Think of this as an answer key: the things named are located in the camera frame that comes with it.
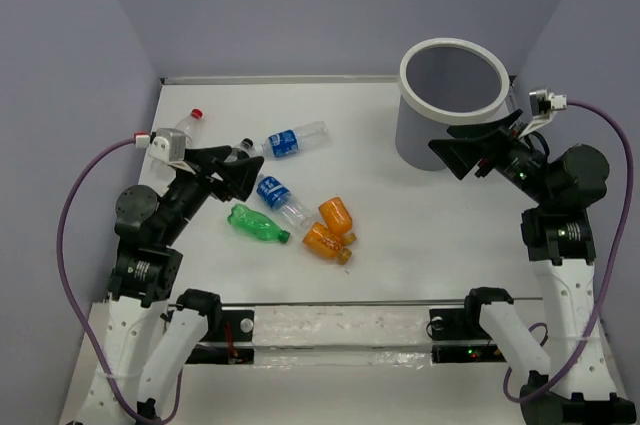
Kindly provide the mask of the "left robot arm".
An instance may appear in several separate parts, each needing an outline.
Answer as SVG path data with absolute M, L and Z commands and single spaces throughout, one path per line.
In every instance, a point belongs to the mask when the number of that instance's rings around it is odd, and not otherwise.
M 160 413 L 167 398 L 181 399 L 183 368 L 201 340 L 221 328 L 219 295 L 189 289 L 170 311 L 169 299 L 183 259 L 173 244 L 209 198 L 246 201 L 253 191 L 263 158 L 230 160 L 228 145 L 188 149 L 175 166 L 164 194 L 134 185 L 116 202 L 114 231 L 119 238 L 108 285 L 108 322 L 97 338 L 79 306 L 67 277 L 63 242 L 68 213 L 89 172 L 117 142 L 82 170 L 69 191 L 56 235 L 56 260 L 66 298 L 89 339 L 98 364 L 86 398 L 73 419 L 76 424 L 161 424 L 172 415 Z

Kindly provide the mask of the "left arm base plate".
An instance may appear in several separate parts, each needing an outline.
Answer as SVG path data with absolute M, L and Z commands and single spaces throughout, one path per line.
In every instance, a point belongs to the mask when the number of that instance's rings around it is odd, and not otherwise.
M 187 365 L 251 365 L 254 312 L 223 310 L 207 317 L 207 330 L 188 357 Z

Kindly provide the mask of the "orange bottle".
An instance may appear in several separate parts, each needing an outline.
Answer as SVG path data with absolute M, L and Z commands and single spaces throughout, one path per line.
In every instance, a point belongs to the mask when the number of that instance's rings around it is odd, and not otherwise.
M 357 240 L 353 232 L 353 220 L 340 197 L 333 197 L 318 207 L 327 228 L 338 236 L 344 245 L 350 245 Z
M 317 256 L 345 265 L 352 251 L 325 225 L 315 222 L 302 240 L 303 244 Z

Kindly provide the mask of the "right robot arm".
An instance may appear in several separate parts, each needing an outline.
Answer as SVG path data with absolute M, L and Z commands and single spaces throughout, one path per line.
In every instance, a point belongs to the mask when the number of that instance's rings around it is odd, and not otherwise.
M 546 340 L 533 336 L 500 288 L 471 290 L 460 324 L 470 336 L 487 334 L 509 366 L 507 375 L 521 381 L 508 398 L 526 423 L 633 424 L 636 406 L 620 395 L 597 329 L 603 298 L 594 293 L 587 210 L 607 193 L 609 163 L 583 144 L 549 160 L 526 142 L 519 116 L 451 126 L 448 138 L 429 147 L 458 179 L 496 171 L 535 202 L 521 216 L 521 235 L 542 296 Z

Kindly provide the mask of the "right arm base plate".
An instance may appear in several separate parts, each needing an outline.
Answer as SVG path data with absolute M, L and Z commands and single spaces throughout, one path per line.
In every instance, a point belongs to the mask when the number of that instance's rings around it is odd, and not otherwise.
M 434 364 L 505 362 L 489 335 L 467 322 L 463 308 L 430 309 L 425 331 Z

